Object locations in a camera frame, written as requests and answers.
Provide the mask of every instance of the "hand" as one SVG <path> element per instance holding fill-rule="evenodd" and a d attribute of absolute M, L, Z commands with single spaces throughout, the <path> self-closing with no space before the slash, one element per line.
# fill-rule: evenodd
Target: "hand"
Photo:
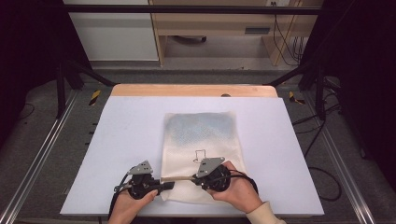
<path fill-rule="evenodd" d="M 229 170 L 236 170 L 230 161 L 223 163 Z M 238 175 L 237 172 L 231 171 L 232 175 Z M 223 192 L 217 192 L 208 189 L 207 192 L 212 195 L 216 201 L 224 201 L 230 203 L 234 208 L 250 213 L 262 205 L 262 200 L 254 190 L 248 180 L 240 177 L 232 177 L 230 187 Z"/>
<path fill-rule="evenodd" d="M 111 214 L 109 224 L 129 224 L 134 220 L 137 213 L 148 203 L 151 203 L 158 190 L 153 190 L 140 200 L 135 200 L 129 195 L 128 190 L 124 190 L 114 204 L 113 213 Z"/>

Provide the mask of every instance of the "black horizontal bar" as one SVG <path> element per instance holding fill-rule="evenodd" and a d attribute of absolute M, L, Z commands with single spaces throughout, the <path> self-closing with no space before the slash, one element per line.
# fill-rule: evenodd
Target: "black horizontal bar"
<path fill-rule="evenodd" d="M 340 12 L 321 7 L 237 7 L 237 6 L 146 6 L 146 5 L 44 5 L 84 13 L 200 13 L 200 14 L 276 14 L 321 15 Z"/>

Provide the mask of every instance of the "person's left hand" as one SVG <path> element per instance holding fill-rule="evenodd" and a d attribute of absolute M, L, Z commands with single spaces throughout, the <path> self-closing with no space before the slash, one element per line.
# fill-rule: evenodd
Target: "person's left hand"
<path fill-rule="evenodd" d="M 146 206 L 148 203 L 151 203 L 155 196 L 157 195 L 158 190 L 153 190 L 145 195 L 140 200 L 135 200 L 128 193 L 128 190 L 124 190 L 119 194 L 119 197 L 114 204 L 113 212 L 111 214 L 109 224 L 129 224 L 134 220 L 137 213 Z"/>

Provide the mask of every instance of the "person's right hand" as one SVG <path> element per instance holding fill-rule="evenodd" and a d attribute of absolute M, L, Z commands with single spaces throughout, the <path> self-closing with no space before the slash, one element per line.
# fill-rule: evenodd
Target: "person's right hand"
<path fill-rule="evenodd" d="M 229 170 L 236 170 L 230 161 L 224 162 L 223 165 Z M 239 173 L 231 171 L 231 174 L 238 175 Z M 262 205 L 262 200 L 256 190 L 248 180 L 241 177 L 232 177 L 230 187 L 223 192 L 212 189 L 208 189 L 207 192 L 212 195 L 214 200 L 230 203 L 233 207 L 245 213 L 251 213 Z"/>

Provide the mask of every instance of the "black fabric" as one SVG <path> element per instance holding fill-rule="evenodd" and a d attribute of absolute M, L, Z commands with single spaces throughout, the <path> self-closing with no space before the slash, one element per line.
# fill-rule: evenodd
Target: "black fabric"
<path fill-rule="evenodd" d="M 334 1 L 326 1 L 335 6 Z M 340 101 L 361 148 L 376 160 L 396 190 L 396 2 L 356 1 L 338 27 L 341 38 L 321 65 L 325 76 L 338 77 Z M 303 63 L 314 55 L 337 17 L 318 17 Z"/>
<path fill-rule="evenodd" d="M 41 5 L 46 2 L 63 4 L 62 0 L 0 3 L 0 146 L 23 109 L 27 92 L 55 79 L 61 60 L 91 68 L 68 13 L 44 10 Z"/>

